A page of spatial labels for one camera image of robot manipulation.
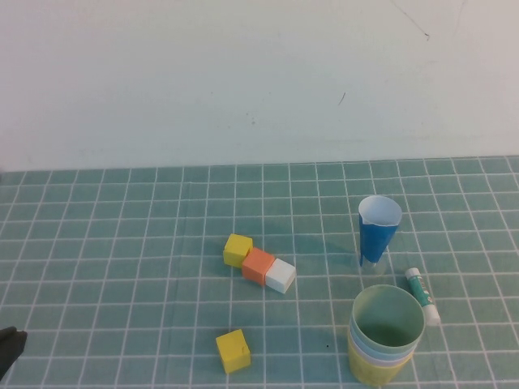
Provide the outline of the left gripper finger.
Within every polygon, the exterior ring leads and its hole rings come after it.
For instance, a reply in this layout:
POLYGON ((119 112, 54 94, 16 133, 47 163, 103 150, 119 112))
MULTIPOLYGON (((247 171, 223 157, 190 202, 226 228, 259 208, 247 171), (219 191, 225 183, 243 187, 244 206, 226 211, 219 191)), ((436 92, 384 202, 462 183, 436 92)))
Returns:
POLYGON ((0 379, 24 352, 28 338, 26 331, 18 331, 16 327, 6 327, 0 331, 0 379))

